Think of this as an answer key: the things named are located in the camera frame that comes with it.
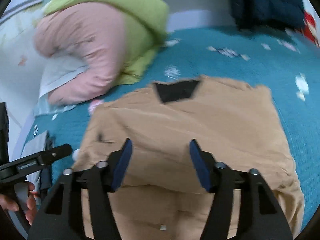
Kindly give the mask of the person's left hand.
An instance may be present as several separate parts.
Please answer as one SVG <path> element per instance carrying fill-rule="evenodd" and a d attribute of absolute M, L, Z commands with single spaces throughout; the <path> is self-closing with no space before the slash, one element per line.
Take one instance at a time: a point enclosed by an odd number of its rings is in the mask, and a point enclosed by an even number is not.
<path fill-rule="evenodd" d="M 33 183 L 29 181 L 25 181 L 25 184 L 28 185 L 29 193 L 28 193 L 28 199 L 26 202 L 27 205 L 27 211 L 25 212 L 25 218 L 29 222 L 30 225 L 33 224 L 34 218 L 37 214 L 37 206 L 36 206 L 36 200 L 31 193 L 35 189 L 35 186 Z M 14 211 L 17 212 L 19 210 L 18 204 L 9 198 L 6 195 L 1 194 L 1 207 L 3 210 L 9 210 L 9 211 Z"/>

